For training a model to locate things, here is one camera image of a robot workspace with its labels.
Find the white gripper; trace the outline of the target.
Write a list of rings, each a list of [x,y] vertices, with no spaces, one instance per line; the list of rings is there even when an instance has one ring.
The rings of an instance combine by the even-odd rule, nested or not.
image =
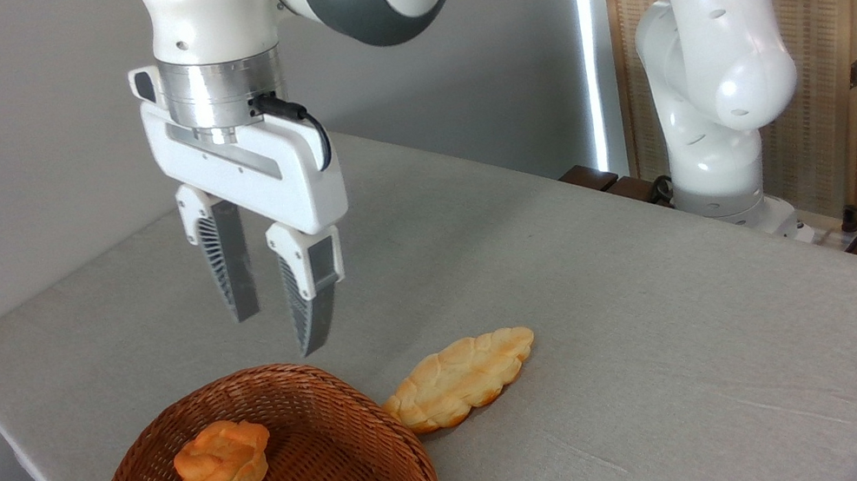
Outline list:
[[[345,278],[333,224],[348,197],[324,131],[256,105],[284,90],[278,50],[206,66],[150,65],[129,81],[156,164],[181,184],[175,198],[187,242],[199,246],[234,321],[260,311],[237,207],[276,221],[266,240],[308,357],[328,341],[335,285]]]

